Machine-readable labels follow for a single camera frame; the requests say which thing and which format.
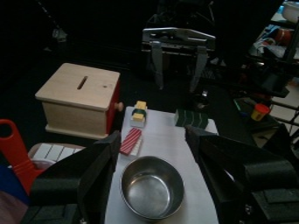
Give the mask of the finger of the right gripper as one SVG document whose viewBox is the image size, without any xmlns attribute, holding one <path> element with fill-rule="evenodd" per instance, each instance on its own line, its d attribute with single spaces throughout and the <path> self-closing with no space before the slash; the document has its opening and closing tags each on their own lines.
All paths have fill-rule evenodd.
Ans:
<svg viewBox="0 0 299 224">
<path fill-rule="evenodd" d="M 164 75 L 163 75 L 163 47 L 160 41 L 153 41 L 151 44 L 151 54 L 155 70 L 155 82 L 160 89 L 164 88 Z"/>
<path fill-rule="evenodd" d="M 201 71 L 205 67 L 207 61 L 208 61 L 207 48 L 204 46 L 199 46 L 196 52 L 196 64 L 195 64 L 193 76 L 191 78 L 191 88 L 189 88 L 191 92 L 193 92 L 197 87 L 199 80 L 201 77 Z"/>
</svg>

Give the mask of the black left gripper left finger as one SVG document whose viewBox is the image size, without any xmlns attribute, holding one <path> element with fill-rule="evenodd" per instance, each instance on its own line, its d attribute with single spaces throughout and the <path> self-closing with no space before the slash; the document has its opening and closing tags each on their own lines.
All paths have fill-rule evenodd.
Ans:
<svg viewBox="0 0 299 224">
<path fill-rule="evenodd" d="M 21 224 L 104 224 L 119 149 L 115 131 L 45 170 Z"/>
</svg>

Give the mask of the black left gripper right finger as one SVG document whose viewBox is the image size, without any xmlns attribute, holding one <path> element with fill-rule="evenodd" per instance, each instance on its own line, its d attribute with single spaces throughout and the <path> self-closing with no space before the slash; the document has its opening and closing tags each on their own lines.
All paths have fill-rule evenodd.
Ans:
<svg viewBox="0 0 299 224">
<path fill-rule="evenodd" d="M 191 125 L 184 129 L 219 224 L 299 224 L 299 175 L 290 161 Z"/>
</svg>

